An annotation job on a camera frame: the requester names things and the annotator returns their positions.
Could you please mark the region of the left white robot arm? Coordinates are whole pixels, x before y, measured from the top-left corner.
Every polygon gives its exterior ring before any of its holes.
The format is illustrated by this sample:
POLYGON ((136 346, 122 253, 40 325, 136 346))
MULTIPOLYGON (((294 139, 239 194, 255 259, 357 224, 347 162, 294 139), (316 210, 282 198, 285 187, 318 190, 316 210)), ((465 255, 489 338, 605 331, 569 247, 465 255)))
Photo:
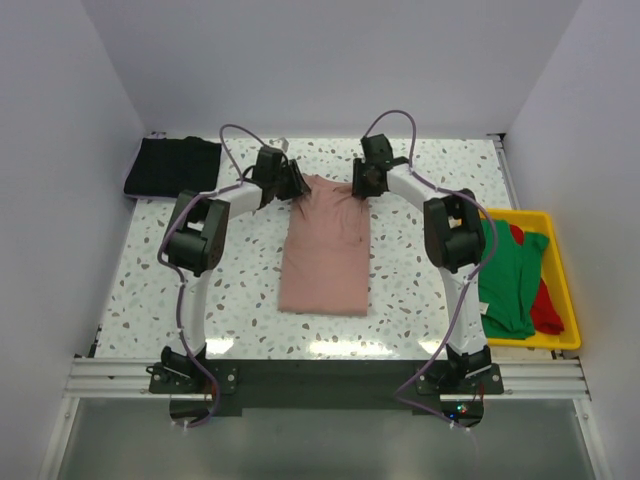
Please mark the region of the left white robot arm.
POLYGON ((179 276, 176 335, 161 353, 161 364, 185 392, 207 380, 204 319, 213 271, 222 259, 229 221, 271 201, 293 200, 310 192, 296 161, 276 148, 259 149, 254 165, 234 184, 216 192, 181 192, 158 252, 161 265, 179 276))

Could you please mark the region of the pink printed t-shirt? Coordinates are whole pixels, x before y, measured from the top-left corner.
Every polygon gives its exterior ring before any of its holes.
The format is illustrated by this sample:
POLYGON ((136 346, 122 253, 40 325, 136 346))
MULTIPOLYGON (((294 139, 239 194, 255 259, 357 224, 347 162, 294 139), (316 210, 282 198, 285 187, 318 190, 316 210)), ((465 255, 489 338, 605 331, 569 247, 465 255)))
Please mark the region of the pink printed t-shirt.
POLYGON ((370 205, 352 185, 306 175, 310 192, 291 203, 278 309, 365 316, 369 307, 370 205))

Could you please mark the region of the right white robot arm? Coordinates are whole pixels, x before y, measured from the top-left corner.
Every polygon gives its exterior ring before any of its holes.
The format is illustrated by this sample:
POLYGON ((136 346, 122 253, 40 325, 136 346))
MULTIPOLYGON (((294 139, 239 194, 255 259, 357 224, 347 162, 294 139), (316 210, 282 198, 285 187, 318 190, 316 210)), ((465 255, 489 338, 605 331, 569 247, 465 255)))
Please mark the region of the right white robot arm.
POLYGON ((385 135, 364 136, 361 147, 364 156, 353 161, 352 195, 393 193, 423 215, 426 254, 441 275, 449 311, 445 379, 452 390, 469 392, 491 366, 478 287, 486 246, 482 209, 470 190, 442 189, 420 177, 408 158, 394 155, 385 135))

